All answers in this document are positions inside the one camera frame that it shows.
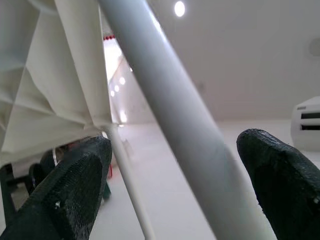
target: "white canopy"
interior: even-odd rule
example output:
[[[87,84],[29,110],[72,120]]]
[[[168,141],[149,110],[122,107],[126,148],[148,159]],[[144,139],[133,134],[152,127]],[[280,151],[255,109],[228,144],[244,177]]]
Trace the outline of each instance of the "white canopy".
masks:
[[[0,164],[111,123],[94,0],[0,1]]]

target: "wall-mounted air conditioner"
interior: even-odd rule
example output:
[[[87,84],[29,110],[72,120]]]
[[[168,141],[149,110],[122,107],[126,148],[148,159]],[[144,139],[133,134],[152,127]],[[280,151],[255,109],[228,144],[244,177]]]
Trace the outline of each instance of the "wall-mounted air conditioner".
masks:
[[[320,96],[294,107],[291,137],[297,149],[320,152]]]

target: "air conditioner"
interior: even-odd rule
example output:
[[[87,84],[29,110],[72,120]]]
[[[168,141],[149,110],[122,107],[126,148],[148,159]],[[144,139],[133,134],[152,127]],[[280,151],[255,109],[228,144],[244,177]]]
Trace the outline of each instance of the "air conditioner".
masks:
[[[297,149],[320,152],[320,96],[294,107],[291,137]]]

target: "thin white rod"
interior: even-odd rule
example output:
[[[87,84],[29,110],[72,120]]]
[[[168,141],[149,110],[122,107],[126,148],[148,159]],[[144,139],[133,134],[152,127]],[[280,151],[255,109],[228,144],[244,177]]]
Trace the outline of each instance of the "thin white rod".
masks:
[[[154,240],[156,239],[155,233],[147,210],[144,206],[144,202],[141,199],[136,178],[130,168],[128,155],[119,136],[118,129],[115,126],[110,126],[106,129],[106,133],[111,140],[116,162],[118,164],[125,187],[130,196],[135,214],[140,223],[144,238],[147,240]]]
[[[98,1],[215,236],[275,239],[252,187],[147,2]]]

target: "white pole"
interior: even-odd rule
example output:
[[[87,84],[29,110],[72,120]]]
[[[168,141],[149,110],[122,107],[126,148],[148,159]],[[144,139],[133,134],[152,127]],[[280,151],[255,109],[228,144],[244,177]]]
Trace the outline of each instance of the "white pole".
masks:
[[[147,210],[145,209],[144,203],[140,197],[138,190],[138,185],[136,184],[136,178],[130,168],[130,163],[128,159],[127,152],[124,148],[124,145],[120,139],[118,129],[112,125],[106,129],[107,136],[111,140],[112,149],[118,164],[121,176],[123,178],[125,187],[130,196],[135,214],[140,223],[144,238],[147,240],[156,239],[154,230],[152,228],[151,221],[149,219]]]
[[[275,239],[147,2],[98,1],[215,236]]]

